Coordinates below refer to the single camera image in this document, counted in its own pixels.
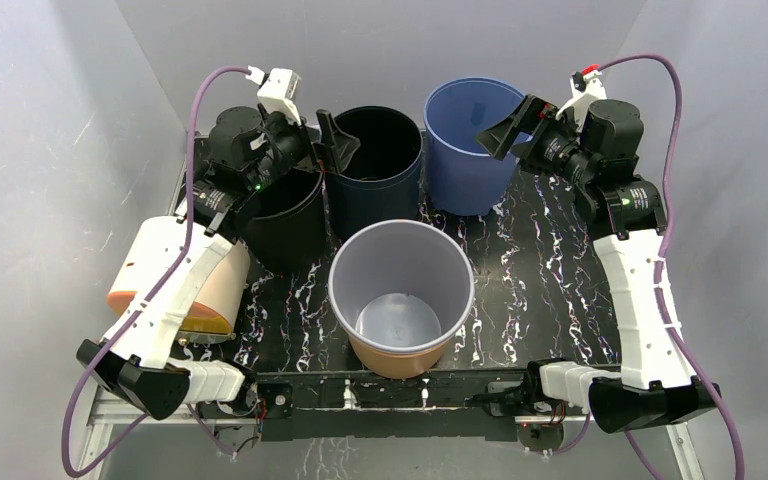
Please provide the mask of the blue bucket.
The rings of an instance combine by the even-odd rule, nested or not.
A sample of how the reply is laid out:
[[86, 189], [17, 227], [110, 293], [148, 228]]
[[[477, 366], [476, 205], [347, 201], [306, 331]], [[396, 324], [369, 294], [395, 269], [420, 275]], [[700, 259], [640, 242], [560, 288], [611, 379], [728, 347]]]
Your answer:
[[425, 179], [435, 209], [486, 215], [501, 200], [517, 161], [511, 155], [494, 159], [476, 136], [505, 119], [524, 97], [515, 87], [485, 77], [455, 79], [429, 95], [423, 111]]

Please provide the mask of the grey white bucket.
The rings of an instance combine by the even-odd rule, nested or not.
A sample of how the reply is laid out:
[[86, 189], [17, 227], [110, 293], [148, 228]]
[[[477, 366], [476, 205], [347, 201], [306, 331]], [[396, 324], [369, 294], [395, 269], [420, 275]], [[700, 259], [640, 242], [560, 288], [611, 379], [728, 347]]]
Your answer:
[[449, 342], [475, 298], [470, 260], [446, 233], [413, 220], [363, 228], [334, 257], [328, 296], [350, 339], [393, 354]]

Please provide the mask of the orange bucket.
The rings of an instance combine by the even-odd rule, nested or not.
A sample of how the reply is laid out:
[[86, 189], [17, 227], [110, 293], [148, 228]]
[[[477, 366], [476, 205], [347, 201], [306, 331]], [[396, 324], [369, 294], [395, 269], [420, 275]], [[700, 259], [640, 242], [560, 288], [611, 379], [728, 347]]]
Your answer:
[[451, 342], [445, 338], [438, 345], [408, 353], [394, 353], [372, 347], [350, 336], [349, 342], [360, 362], [372, 372], [389, 379], [409, 379], [430, 370]]

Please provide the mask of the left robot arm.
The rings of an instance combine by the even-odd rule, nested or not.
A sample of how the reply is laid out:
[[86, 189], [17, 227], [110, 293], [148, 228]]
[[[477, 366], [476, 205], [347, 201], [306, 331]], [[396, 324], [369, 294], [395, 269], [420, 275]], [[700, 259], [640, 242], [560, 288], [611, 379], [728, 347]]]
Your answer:
[[209, 134], [192, 143], [193, 164], [174, 213], [140, 227], [108, 295], [117, 322], [98, 341], [85, 340], [77, 360], [108, 392], [162, 420], [183, 404], [220, 402], [235, 416], [254, 411], [257, 387], [221, 360], [178, 360], [174, 344], [188, 318], [211, 334], [231, 331], [246, 287], [244, 242], [261, 197], [290, 174], [340, 173], [360, 148], [326, 110], [319, 125], [264, 106], [223, 111]]

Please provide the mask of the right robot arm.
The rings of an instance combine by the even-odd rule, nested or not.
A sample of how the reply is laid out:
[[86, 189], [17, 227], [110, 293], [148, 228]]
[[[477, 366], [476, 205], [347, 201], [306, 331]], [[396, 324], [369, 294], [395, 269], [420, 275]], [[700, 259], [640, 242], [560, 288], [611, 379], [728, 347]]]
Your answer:
[[477, 141], [495, 158], [515, 156], [533, 174], [573, 188], [573, 205], [608, 280], [621, 341], [618, 371], [561, 358], [529, 363], [505, 396], [537, 414], [568, 403], [607, 433], [675, 424], [715, 408], [717, 387], [680, 351], [665, 262], [666, 208], [658, 188], [636, 173], [644, 125], [636, 106], [591, 103], [581, 127], [568, 112], [533, 95]]

